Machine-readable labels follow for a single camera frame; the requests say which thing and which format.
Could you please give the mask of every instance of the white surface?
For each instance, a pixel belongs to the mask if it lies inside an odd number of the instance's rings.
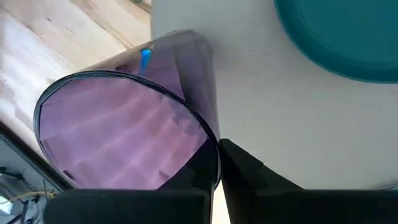
[[[212,224],[229,224],[228,209],[226,206],[223,184],[220,183],[214,192]]]
[[[12,202],[9,202],[8,199],[0,196],[0,216],[10,215],[12,206],[13,206]]]
[[[154,1],[152,35],[195,29],[215,48],[221,136],[309,189],[398,180],[398,85],[334,75],[287,37],[272,0]]]

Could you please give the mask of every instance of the teal lid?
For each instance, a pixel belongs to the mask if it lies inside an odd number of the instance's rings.
[[[356,80],[398,83],[398,1],[275,4],[290,38],[315,63]]]

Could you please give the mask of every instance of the light wood surface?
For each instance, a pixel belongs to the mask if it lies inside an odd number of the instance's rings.
[[[148,40],[150,14],[129,0],[1,0],[1,121],[41,154],[32,130],[40,94]]]

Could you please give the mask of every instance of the translucent purple container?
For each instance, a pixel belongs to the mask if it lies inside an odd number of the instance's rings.
[[[56,81],[39,98],[34,129],[76,188],[155,190],[182,178],[213,189],[215,99],[211,47],[184,30]]]

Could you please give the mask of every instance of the black plastic piece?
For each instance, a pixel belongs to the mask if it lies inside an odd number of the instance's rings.
[[[223,188],[231,223],[251,223],[257,191],[276,194],[300,190],[298,185],[268,169],[229,139],[220,141]]]
[[[33,202],[33,203],[38,203],[39,200],[40,200],[40,196],[36,195],[36,196],[33,196],[32,200],[30,200],[30,201]]]
[[[46,224],[204,224],[210,198],[203,190],[68,190],[49,202]]]
[[[14,180],[24,180],[24,176],[20,173],[18,174],[13,174],[11,172],[7,172],[6,167],[0,167],[0,174]]]
[[[160,189],[201,189],[212,193],[217,180],[216,146],[207,140],[192,158]]]
[[[231,224],[398,223],[398,191],[304,190],[230,140],[220,145]]]

